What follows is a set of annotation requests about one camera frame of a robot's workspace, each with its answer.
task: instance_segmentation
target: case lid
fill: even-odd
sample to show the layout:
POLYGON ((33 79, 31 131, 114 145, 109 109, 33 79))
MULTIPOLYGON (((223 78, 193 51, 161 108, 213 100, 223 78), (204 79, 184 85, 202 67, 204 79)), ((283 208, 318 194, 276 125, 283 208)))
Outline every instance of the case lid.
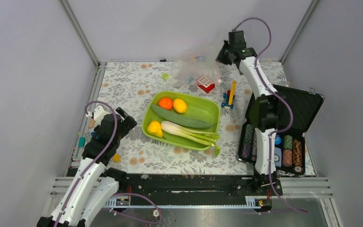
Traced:
MULTIPOLYGON (((273 87, 279 95, 285 96, 286 102, 292 109, 293 125, 291 128, 306 132, 322 106, 324 96, 279 85, 273 85, 273 87)), ((279 124, 281 129, 289 124, 289 112, 284 105, 282 111, 282 119, 279 124)))

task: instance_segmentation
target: gray floor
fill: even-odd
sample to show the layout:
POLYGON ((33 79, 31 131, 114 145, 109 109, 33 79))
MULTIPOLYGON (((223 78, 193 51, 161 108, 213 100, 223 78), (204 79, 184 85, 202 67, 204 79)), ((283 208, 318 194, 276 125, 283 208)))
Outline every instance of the gray floor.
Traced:
MULTIPOLYGON (((162 209, 164 219, 160 225, 147 225, 130 218, 114 216, 102 209, 91 227, 327 227, 321 204, 317 199, 290 199, 291 205, 308 210, 309 215, 280 212, 270 215, 247 215, 253 210, 242 209, 162 209)), ((273 210, 286 208, 279 200, 273 201, 273 210)), ((152 209, 128 209, 125 213, 152 219, 152 209)))

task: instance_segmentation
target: cucumber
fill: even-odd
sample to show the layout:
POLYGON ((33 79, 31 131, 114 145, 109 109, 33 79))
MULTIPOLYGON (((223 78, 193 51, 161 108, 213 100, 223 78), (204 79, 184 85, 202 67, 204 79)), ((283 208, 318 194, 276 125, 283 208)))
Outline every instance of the cucumber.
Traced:
POLYGON ((165 118, 165 120, 168 120, 170 122, 176 123, 181 126, 186 126, 196 129, 206 129, 213 126, 212 124, 209 124, 205 121, 181 116, 177 113, 173 113, 157 105, 151 105, 151 108, 157 115, 165 118))

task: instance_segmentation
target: cable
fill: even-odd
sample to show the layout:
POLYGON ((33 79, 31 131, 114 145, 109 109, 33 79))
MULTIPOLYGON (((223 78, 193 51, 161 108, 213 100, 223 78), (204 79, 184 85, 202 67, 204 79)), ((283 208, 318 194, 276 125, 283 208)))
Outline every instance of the cable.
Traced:
POLYGON ((155 207, 155 209, 159 212, 159 220, 158 221, 148 221, 148 220, 144 220, 144 219, 141 219, 141 218, 137 218, 137 217, 132 216, 132 215, 128 215, 128 214, 123 214, 123 213, 120 213, 120 212, 116 212, 116 211, 114 212, 115 215, 119 214, 119 215, 122 215, 122 216, 125 216, 125 217, 128 217, 128 218, 132 218, 134 220, 142 221, 142 222, 145 222, 145 223, 148 223, 148 224, 154 224, 154 225, 156 225, 156 224, 161 223, 161 220, 162 220, 161 210, 149 198, 145 197, 144 195, 140 195, 140 194, 136 194, 136 193, 119 193, 119 194, 114 194, 114 196, 122 196, 122 195, 123 196, 124 195, 128 195, 128 196, 138 196, 140 198, 145 199, 149 203, 151 203, 151 205, 153 205, 155 207))
POLYGON ((236 28, 234 28, 234 31, 240 26, 242 25, 242 23, 246 22, 247 20, 258 20, 260 22, 262 22, 263 24, 265 24, 265 26, 267 27, 268 29, 268 33, 269 33, 269 42, 267 44, 267 46, 262 49, 259 54, 257 55, 257 57, 255 58, 255 61, 254 61, 254 66, 255 66, 255 70, 257 71, 257 74, 259 76, 259 79, 261 80, 262 84, 265 86, 265 88, 271 93, 273 94, 277 99, 279 99, 287 108, 287 110, 289 111, 289 115, 290 115, 290 121, 289 121, 289 124, 284 128, 284 129, 281 129, 281 130, 275 130, 273 132, 271 132, 269 134, 269 183, 270 183, 270 186, 273 190, 273 192, 276 194, 276 196, 287 206, 289 207, 290 209, 294 210, 294 211, 297 211, 297 212, 300 212, 300 213, 305 213, 305 214, 308 214, 309 212, 306 211, 306 210, 302 210, 302 209, 297 209, 297 208, 294 208, 293 206, 291 206, 285 199, 283 199, 276 191, 273 183, 272 183, 272 175, 271 175, 271 170, 272 170, 272 135, 275 134, 275 133, 280 133, 280 132, 285 132, 287 130, 290 129, 290 127, 292 126, 293 124, 293 112, 292 112, 292 109, 290 108, 289 104, 284 100, 282 99, 282 97, 280 97, 276 92, 272 91, 268 85, 265 83, 264 81, 264 78, 262 77, 261 75, 261 72, 259 71, 259 68, 258 68, 258 59, 259 59, 259 56, 261 56, 261 54, 266 50, 268 49, 268 47, 270 46, 271 42, 272 42, 272 34, 270 32, 270 28, 269 28, 269 25, 262 19, 258 18, 258 17, 249 17, 247 19, 244 19, 242 22, 240 22, 236 28))
MULTIPOLYGON (((111 136, 111 138, 109 139, 109 141, 108 141, 108 143, 106 144, 106 146, 102 149, 102 151, 94 158, 94 160, 93 161, 91 161, 91 163, 90 164, 88 164, 87 165, 87 167, 81 172, 81 174, 80 174, 80 176, 81 176, 81 178, 83 178, 84 177, 84 174, 86 174, 86 172, 91 168, 91 166, 105 153, 105 151, 108 149, 108 147, 110 146, 110 144, 112 143, 112 140, 113 140, 113 138, 115 137, 115 134, 116 134, 116 129, 117 129, 117 127, 118 127, 118 121, 117 121, 117 117, 116 117, 116 113, 115 113, 115 111, 113 110, 113 108, 110 106, 110 105, 108 105, 107 103, 104 103, 104 102, 101 102, 101 101, 91 101, 91 102, 89 102, 89 103, 87 103, 87 105, 85 106, 85 108, 84 108, 84 112, 86 113, 86 114, 88 114, 88 110, 87 110, 87 108, 91 105, 91 104, 93 104, 93 103, 99 103, 99 104, 102 104, 102 105, 104 105, 104 106, 106 106, 106 107, 108 107, 109 108, 109 110, 111 111, 111 113, 113 114, 113 119, 114 119, 114 121, 115 121, 115 127, 114 127, 114 129, 113 129, 113 132, 112 132, 112 136, 111 136)), ((68 196, 67 196, 67 198, 66 198, 66 200, 64 201, 64 203, 63 203, 63 206, 62 206, 62 209, 61 210, 64 210, 65 208, 66 208, 66 206, 67 206, 67 204, 68 204, 68 202, 69 202, 69 200, 70 200, 70 198, 71 198, 71 196, 73 195, 73 193, 74 193, 74 190, 76 189, 76 187, 77 187, 77 185, 78 185, 78 183, 80 182, 80 179, 81 178, 78 178, 77 180, 76 180, 76 182, 74 183, 74 185, 73 185, 73 187, 71 188, 71 190, 70 190, 70 192, 69 192, 69 194, 68 194, 68 196)), ((62 212, 60 212, 59 213, 59 215, 58 215, 58 217, 56 218, 56 221, 55 221, 55 224, 53 225, 53 227, 57 227, 58 226, 58 223, 59 223, 59 221, 60 221, 60 219, 61 219, 61 217, 62 217, 62 212)))

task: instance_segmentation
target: green tray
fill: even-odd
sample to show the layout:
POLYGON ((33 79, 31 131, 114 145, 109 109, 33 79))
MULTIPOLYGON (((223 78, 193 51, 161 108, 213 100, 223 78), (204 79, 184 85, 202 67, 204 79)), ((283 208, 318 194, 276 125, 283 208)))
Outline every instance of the green tray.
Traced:
POLYGON ((194 130, 200 130, 200 131, 210 131, 210 132, 217 132, 219 127, 219 121, 220 121, 220 107, 217 103, 212 102, 210 100, 191 96, 183 93, 178 92, 172 92, 172 91, 162 91, 159 92, 155 97, 152 99, 151 103, 148 106, 147 112, 144 116, 142 130, 143 133, 153 138, 154 140, 158 140, 164 143, 169 143, 172 145, 176 145, 182 148, 192 149, 192 150, 206 150, 209 148, 207 145, 203 145, 197 142, 194 142, 192 140, 175 136, 172 134, 169 134, 167 132, 164 133, 164 138, 158 138, 155 136, 151 136, 147 133, 147 127, 151 121, 159 121, 162 122, 164 119, 157 115, 152 109, 151 105, 155 104, 158 105, 158 102, 163 97, 169 97, 171 99, 175 98, 181 98, 183 99, 187 104, 187 111, 186 113, 183 113, 184 116, 206 121, 210 124, 213 124, 214 126, 207 128, 207 129, 194 129, 194 130))

